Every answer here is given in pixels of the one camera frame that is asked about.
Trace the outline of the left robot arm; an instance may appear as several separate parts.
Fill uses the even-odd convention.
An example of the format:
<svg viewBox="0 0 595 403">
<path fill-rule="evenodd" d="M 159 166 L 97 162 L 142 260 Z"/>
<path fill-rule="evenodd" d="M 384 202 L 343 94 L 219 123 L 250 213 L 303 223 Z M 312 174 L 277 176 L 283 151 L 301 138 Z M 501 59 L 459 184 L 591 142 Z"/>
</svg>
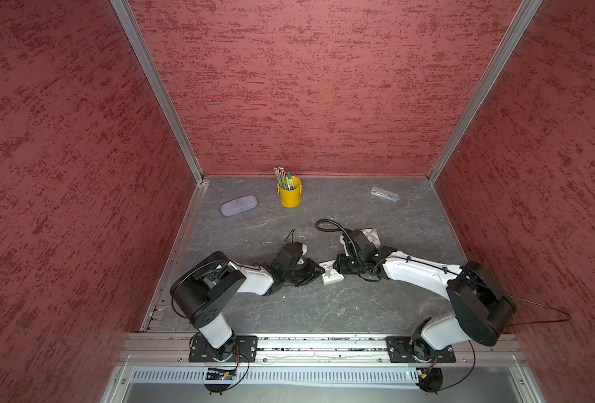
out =
<svg viewBox="0 0 595 403">
<path fill-rule="evenodd" d="M 304 253 L 303 243 L 286 243 L 272 263 L 244 265 L 215 251 L 173 283 L 173 310 L 198 331 L 215 360 L 226 361 L 236 351 L 235 333 L 223 315 L 230 300 L 238 293 L 267 297 L 288 285 L 311 284 L 325 268 Z"/>
</svg>

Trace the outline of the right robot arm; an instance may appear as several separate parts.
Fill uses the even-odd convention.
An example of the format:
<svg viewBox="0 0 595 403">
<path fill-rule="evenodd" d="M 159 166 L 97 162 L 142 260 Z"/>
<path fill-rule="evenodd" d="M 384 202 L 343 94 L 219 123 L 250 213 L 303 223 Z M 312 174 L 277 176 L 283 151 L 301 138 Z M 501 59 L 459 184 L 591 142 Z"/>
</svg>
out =
<svg viewBox="0 0 595 403">
<path fill-rule="evenodd" d="M 422 260 L 393 247 L 376 247 L 361 230 L 344 231 L 340 241 L 344 253 L 334 263 L 339 273 L 405 282 L 450 302 L 451 312 L 423 320 L 409 337 L 407 351 L 418 362 L 433 361 L 456 343 L 495 345 L 517 311 L 492 273 L 474 261 L 444 265 Z"/>
</svg>

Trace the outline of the small pink gift box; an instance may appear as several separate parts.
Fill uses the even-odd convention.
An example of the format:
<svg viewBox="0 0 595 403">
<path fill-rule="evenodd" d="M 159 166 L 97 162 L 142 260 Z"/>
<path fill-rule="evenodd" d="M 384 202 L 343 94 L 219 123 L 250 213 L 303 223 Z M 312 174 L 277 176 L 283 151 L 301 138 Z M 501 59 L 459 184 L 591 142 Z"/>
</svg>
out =
<svg viewBox="0 0 595 403">
<path fill-rule="evenodd" d="M 321 275 L 323 285 L 333 285 L 344 280 L 344 275 L 334 268 L 334 264 L 335 260 L 319 263 L 319 266 L 324 269 L 324 273 Z"/>
</svg>

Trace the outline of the yellow pencil cup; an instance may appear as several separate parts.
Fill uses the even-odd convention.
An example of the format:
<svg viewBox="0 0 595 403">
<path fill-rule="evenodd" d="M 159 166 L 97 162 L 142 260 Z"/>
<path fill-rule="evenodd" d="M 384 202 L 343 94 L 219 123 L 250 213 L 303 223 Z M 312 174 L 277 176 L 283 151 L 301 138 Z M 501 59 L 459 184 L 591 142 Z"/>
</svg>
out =
<svg viewBox="0 0 595 403">
<path fill-rule="evenodd" d="M 302 183 L 297 176 L 292 177 L 294 188 L 291 190 L 282 189 L 277 185 L 277 192 L 280 197 L 280 203 L 285 208 L 295 208 L 301 203 Z"/>
</svg>

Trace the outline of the clear plastic case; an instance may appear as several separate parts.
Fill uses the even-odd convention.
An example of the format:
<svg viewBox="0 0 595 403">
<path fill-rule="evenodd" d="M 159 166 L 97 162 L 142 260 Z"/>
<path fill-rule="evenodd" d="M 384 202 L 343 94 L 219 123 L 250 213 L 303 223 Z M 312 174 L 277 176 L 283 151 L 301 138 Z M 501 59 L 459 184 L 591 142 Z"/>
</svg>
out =
<svg viewBox="0 0 595 403">
<path fill-rule="evenodd" d="M 388 191 L 378 186 L 373 186 L 371 188 L 371 195 L 380 198 L 381 200 L 392 201 L 396 203 L 399 200 L 398 193 L 394 193 L 392 191 Z"/>
</svg>

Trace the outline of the pencils and markers bunch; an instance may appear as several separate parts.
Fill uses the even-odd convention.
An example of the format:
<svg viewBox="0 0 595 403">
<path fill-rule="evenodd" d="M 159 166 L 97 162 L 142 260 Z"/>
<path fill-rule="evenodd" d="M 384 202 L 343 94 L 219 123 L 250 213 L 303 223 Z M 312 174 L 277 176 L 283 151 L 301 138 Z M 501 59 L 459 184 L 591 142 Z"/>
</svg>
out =
<svg viewBox="0 0 595 403">
<path fill-rule="evenodd" d="M 292 175 L 285 171 L 282 166 L 274 167 L 274 174 L 277 178 L 279 187 L 284 191 L 293 191 L 296 189 Z"/>
</svg>

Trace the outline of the purple glasses case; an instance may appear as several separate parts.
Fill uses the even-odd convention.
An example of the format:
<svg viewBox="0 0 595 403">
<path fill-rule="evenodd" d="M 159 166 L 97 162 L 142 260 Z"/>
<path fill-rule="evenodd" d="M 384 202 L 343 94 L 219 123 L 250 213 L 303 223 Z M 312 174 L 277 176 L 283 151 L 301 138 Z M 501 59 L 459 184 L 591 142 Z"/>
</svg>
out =
<svg viewBox="0 0 595 403">
<path fill-rule="evenodd" d="M 220 206 L 220 212 L 224 217 L 232 217 L 237 214 L 252 210 L 257 205 L 258 200 L 255 196 L 241 196 L 222 204 Z"/>
</svg>

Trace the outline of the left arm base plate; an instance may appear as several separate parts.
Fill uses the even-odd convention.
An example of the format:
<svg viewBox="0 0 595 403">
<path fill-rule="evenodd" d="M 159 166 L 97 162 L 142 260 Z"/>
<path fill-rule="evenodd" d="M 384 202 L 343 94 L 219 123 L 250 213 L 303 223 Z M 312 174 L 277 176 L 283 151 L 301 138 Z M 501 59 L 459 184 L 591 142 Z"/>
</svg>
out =
<svg viewBox="0 0 595 403">
<path fill-rule="evenodd" d="M 233 336 L 220 348 L 214 348 L 207 339 L 197 333 L 191 337 L 188 347 L 188 361 L 190 363 L 235 363 L 243 360 L 245 363 L 256 361 L 257 336 Z"/>
</svg>

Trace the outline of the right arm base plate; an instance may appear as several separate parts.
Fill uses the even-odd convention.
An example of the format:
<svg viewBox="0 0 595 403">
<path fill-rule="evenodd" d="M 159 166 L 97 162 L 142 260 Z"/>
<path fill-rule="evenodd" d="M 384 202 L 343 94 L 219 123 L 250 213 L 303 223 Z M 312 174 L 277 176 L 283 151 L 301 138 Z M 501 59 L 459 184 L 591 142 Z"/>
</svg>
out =
<svg viewBox="0 0 595 403">
<path fill-rule="evenodd" d="M 455 353 L 451 346 L 441 350 L 430 347 L 423 339 L 390 336 L 385 338 L 386 350 L 393 364 L 453 364 Z"/>
</svg>

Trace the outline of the aluminium front rail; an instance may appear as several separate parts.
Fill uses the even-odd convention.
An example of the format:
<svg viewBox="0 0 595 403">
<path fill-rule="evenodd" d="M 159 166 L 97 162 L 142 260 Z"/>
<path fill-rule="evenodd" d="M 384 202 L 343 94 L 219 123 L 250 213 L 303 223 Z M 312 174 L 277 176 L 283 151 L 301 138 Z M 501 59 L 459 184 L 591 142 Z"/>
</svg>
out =
<svg viewBox="0 0 595 403">
<path fill-rule="evenodd" d="M 369 333 L 257 333 L 256 341 L 242 342 L 237 352 L 262 366 L 326 367 L 527 367 L 517 338 L 502 336 L 493 347 L 476 342 L 452 344 L 430 361 L 417 362 L 405 342 L 395 336 Z M 143 332 L 129 335 L 120 353 L 131 365 L 222 364 L 206 342 L 191 333 Z"/>
</svg>

